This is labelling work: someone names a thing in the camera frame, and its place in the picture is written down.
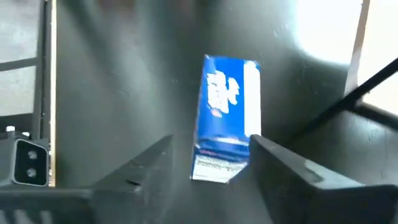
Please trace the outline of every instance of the blue carton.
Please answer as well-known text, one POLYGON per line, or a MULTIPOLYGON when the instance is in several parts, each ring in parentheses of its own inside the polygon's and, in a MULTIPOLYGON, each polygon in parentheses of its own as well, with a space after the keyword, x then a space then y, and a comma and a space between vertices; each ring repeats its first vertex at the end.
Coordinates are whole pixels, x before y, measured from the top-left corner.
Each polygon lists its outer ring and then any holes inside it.
POLYGON ((252 134, 261 134, 259 65, 206 55, 191 179, 228 183, 248 164, 252 134))

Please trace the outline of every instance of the gray floor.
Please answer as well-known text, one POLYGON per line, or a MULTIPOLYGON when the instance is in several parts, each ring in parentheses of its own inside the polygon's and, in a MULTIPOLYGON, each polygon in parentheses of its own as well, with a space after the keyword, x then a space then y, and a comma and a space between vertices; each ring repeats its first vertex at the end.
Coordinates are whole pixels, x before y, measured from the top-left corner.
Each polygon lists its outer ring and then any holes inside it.
MULTIPOLYGON (((0 63, 36 56, 40 0, 0 1, 0 63)), ((35 67, 0 72, 0 116, 33 112, 35 67)))

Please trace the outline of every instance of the concrete floor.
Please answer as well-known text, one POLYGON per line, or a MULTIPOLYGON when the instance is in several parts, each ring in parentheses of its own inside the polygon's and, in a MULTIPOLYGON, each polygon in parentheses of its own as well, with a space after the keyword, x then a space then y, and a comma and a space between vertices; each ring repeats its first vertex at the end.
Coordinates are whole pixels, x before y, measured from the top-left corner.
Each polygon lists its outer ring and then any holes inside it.
MULTIPOLYGON (((0 66, 36 57, 40 0, 0 1, 0 66)), ((35 67, 0 72, 0 116, 33 112, 35 67)))

